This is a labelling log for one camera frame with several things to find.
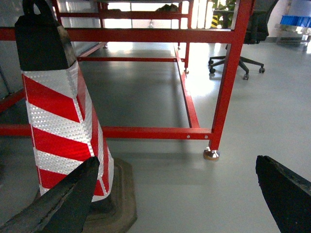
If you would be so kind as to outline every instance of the black plastic piece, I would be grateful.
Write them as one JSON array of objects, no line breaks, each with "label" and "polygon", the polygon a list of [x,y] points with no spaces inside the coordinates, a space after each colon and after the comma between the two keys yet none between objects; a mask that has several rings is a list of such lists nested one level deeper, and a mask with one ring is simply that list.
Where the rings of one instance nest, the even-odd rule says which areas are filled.
[{"label": "black plastic piece", "polygon": [[[40,14],[34,13],[34,4]],[[15,24],[20,67],[23,71],[68,69],[75,61],[69,35],[53,17],[44,0],[23,0],[24,16]]]},{"label": "black plastic piece", "polygon": [[258,156],[262,194],[281,233],[311,232],[311,183],[268,156]]},{"label": "black plastic piece", "polygon": [[89,212],[99,160],[84,161],[2,227],[0,233],[80,233]]}]

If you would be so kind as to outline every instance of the chair wheel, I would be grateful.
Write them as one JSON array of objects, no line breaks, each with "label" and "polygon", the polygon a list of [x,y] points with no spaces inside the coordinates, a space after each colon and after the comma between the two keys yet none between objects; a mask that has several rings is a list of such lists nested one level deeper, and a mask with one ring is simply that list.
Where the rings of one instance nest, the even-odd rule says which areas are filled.
[{"label": "chair wheel", "polygon": [[244,74],[243,79],[244,79],[244,80],[248,80],[248,79],[249,79],[249,74]]},{"label": "chair wheel", "polygon": [[266,71],[266,69],[263,68],[263,67],[261,67],[261,68],[259,69],[259,73],[264,73],[265,71]]}]

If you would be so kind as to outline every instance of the red table frame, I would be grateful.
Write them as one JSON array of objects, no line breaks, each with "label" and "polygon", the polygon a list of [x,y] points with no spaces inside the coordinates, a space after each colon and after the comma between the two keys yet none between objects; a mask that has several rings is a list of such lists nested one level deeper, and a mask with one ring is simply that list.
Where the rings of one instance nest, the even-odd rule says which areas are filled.
[{"label": "red table frame", "polygon": [[[108,138],[184,139],[209,140],[209,149],[218,150],[225,117],[240,59],[249,16],[254,8],[253,0],[237,0],[231,30],[182,30],[182,29],[104,29],[68,28],[71,41],[116,41],[116,42],[182,42],[182,43],[227,43],[214,120],[211,129],[200,128],[191,94],[187,89],[186,75],[181,58],[176,50],[175,61],[180,71],[180,80],[189,118],[189,128],[143,128],[102,127]],[[15,40],[14,28],[0,28],[0,40]],[[30,136],[29,125],[0,125],[0,135]]]}]

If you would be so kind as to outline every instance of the epoxy floor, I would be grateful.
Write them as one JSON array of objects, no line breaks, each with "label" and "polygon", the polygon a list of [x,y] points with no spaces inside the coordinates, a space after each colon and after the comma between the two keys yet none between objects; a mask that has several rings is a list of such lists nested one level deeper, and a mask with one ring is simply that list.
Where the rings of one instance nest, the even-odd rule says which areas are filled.
[{"label": "epoxy floor", "polygon": [[[244,45],[242,55],[265,64],[238,69],[220,145],[203,159],[207,141],[109,139],[113,157],[131,163],[138,219],[130,233],[278,233],[264,201],[255,163],[269,155],[311,181],[311,50]],[[110,43],[107,56],[169,57],[171,44]],[[222,67],[209,77],[208,57],[224,45],[192,44],[188,85],[202,127],[211,127]],[[102,125],[187,127],[175,64],[81,62]],[[24,101],[0,123],[26,123]],[[37,176],[29,138],[0,137],[0,224],[30,204]]]}]

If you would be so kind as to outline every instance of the red and white striped cone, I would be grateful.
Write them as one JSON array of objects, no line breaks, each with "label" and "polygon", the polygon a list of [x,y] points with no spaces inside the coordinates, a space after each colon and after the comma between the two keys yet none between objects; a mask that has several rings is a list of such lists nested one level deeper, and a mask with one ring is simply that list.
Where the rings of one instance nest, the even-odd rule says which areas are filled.
[{"label": "red and white striped cone", "polygon": [[[45,1],[37,1],[41,4],[40,11],[46,11],[47,8],[42,8]],[[16,37],[40,193],[43,195],[54,187],[89,157],[97,156],[100,166],[92,201],[102,200],[111,191],[114,163],[78,62],[73,57],[68,34],[55,24],[48,24],[50,33],[47,33],[49,30],[46,25],[42,26],[42,19],[39,25],[27,25],[33,22],[27,17],[25,14],[16,23]],[[37,37],[42,33],[45,35],[40,45]],[[37,41],[35,48],[25,42],[31,38]],[[49,56],[50,51],[45,53],[45,40],[52,44],[55,41],[54,49],[61,53],[59,63],[44,62],[54,55]],[[27,52],[34,49],[39,50],[38,57],[30,60]]]}]

